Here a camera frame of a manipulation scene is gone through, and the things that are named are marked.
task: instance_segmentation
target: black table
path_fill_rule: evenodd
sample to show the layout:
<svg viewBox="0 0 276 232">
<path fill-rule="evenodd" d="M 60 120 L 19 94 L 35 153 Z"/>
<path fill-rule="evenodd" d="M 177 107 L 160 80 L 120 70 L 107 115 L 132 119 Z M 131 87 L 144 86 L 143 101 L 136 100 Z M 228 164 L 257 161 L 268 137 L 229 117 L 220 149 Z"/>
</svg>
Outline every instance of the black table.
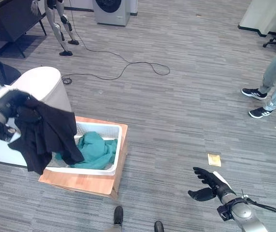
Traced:
<svg viewBox="0 0 276 232">
<path fill-rule="evenodd" d="M 38 22 L 46 35 L 41 22 L 44 15 L 34 15 L 30 11 L 31 2 L 32 0 L 0 0 L 0 41 L 14 44 L 24 58 L 16 40 Z"/>
</svg>

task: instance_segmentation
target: gray carpet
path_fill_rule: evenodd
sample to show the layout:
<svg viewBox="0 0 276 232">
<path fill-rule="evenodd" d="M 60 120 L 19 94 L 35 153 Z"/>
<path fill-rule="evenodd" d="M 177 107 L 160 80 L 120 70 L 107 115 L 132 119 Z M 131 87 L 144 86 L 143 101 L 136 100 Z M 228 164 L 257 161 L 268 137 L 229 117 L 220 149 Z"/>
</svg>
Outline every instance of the gray carpet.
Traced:
<svg viewBox="0 0 276 232">
<path fill-rule="evenodd" d="M 138 16 L 125 28 L 97 25 L 93 13 L 73 12 L 89 48 L 162 63 L 171 74 L 158 76 L 136 65 L 115 81 L 72 76 L 66 89 L 76 115 L 129 125 L 119 199 L 61 190 L 38 183 L 38 175 L 23 168 L 0 164 L 0 232 L 99 232 L 112 225 L 117 205 L 124 207 L 124 231 L 151 232 L 158 219 L 167 232 L 239 231 L 217 215 L 218 199 L 201 203 L 187 195 L 189 189 L 205 187 L 193 166 L 219 171 L 238 194 L 243 190 L 276 207 L 276 110 L 252 119 L 248 110 L 261 102 L 240 93 L 259 86 L 276 46 L 263 48 L 270 36 L 237 28 L 249 3 L 139 0 Z M 71 12 L 66 14 L 70 19 Z M 18 41 L 25 59 L 10 47 L 0 60 L 21 72 L 47 65 L 62 74 L 104 78 L 119 75 L 125 66 L 82 45 L 69 45 L 74 55 L 60 57 L 46 18 L 44 25 L 47 37 L 36 25 Z M 221 155 L 221 168 L 208 165 L 208 152 Z M 257 214 L 276 231 L 275 214 L 260 209 Z"/>
</svg>

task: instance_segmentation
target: humanoid robot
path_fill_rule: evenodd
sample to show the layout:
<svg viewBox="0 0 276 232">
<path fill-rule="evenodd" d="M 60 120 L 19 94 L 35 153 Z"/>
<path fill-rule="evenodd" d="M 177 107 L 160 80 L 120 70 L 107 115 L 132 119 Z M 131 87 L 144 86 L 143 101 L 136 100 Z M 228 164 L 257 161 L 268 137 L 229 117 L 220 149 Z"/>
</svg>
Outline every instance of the humanoid robot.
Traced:
<svg viewBox="0 0 276 232">
<path fill-rule="evenodd" d="M 38 8 L 38 2 L 40 0 L 33 0 L 31 2 L 31 12 L 34 15 L 37 15 L 39 13 L 39 8 Z M 61 32 L 61 27 L 58 23 L 55 23 L 55 11 L 54 9 L 57 10 L 59 17 L 61 19 L 61 22 L 64 25 L 64 28 L 68 32 L 68 34 L 71 37 L 71 40 L 68 41 L 69 44 L 74 44 L 74 45 L 79 45 L 79 42 L 75 39 L 74 34 L 73 34 L 73 29 L 72 26 L 68 20 L 68 17 L 64 15 L 64 1 L 63 0 L 43 0 L 44 1 L 44 8 L 45 8 L 45 14 L 47 17 L 47 20 L 49 21 L 49 24 L 51 25 L 51 28 L 54 32 L 54 35 L 62 48 L 64 49 L 63 52 L 60 52 L 59 55 L 61 56 L 72 56 L 72 52 L 69 51 L 66 43 L 65 43 L 65 38 L 63 33 Z"/>
</svg>

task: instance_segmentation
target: robot leg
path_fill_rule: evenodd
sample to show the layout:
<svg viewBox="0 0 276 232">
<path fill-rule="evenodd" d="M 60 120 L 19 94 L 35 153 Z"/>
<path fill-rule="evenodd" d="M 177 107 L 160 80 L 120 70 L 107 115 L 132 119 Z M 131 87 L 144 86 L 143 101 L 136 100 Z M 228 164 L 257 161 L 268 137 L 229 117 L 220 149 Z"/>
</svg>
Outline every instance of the robot leg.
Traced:
<svg viewBox="0 0 276 232">
<path fill-rule="evenodd" d="M 79 42 L 75 39 L 71 23 L 69 22 L 68 17 L 66 15 L 64 15 L 64 1 L 63 0 L 56 1 L 56 9 L 60 16 L 61 22 L 64 25 L 64 28 L 66 29 L 67 33 L 71 37 L 71 40 L 68 41 L 68 43 L 78 45 Z"/>
<path fill-rule="evenodd" d="M 65 38 L 63 33 L 60 30 L 60 25 L 55 23 L 55 16 L 54 16 L 54 10 L 51 9 L 47 4 L 45 4 L 45 13 L 47 20 L 49 21 L 49 24 L 54 32 L 54 35 L 62 48 L 64 49 L 63 52 L 60 52 L 59 55 L 61 56 L 72 56 L 72 52 L 68 50 L 68 47 L 65 43 Z"/>
</svg>

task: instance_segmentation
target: white hamper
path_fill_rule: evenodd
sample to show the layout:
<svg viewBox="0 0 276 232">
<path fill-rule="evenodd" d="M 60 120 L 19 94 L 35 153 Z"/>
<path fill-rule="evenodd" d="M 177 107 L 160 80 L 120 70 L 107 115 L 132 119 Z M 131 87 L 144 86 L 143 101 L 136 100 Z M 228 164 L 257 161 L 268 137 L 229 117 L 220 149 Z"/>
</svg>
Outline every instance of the white hamper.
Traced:
<svg viewBox="0 0 276 232">
<path fill-rule="evenodd" d="M 116 154 L 114 164 L 106 170 L 82 169 L 66 167 L 46 167 L 46 169 L 58 173 L 88 174 L 88 175 L 114 175 L 118 163 L 119 150 L 122 138 L 122 128 L 114 124 L 101 124 L 91 122 L 77 122 L 76 140 L 82 137 L 88 131 L 97 132 L 104 140 L 117 139 Z"/>
<path fill-rule="evenodd" d="M 0 97 L 9 89 L 19 89 L 34 96 L 45 104 L 64 111 L 71 112 L 71 105 L 66 89 L 62 83 L 59 70 L 53 67 L 38 67 L 22 74 L 11 86 L 0 89 Z M 16 128 L 14 120 L 9 120 L 8 125 Z M 19 137 L 15 133 L 11 141 Z M 0 162 L 26 166 L 22 154 L 8 147 L 8 143 L 0 140 Z"/>
</svg>

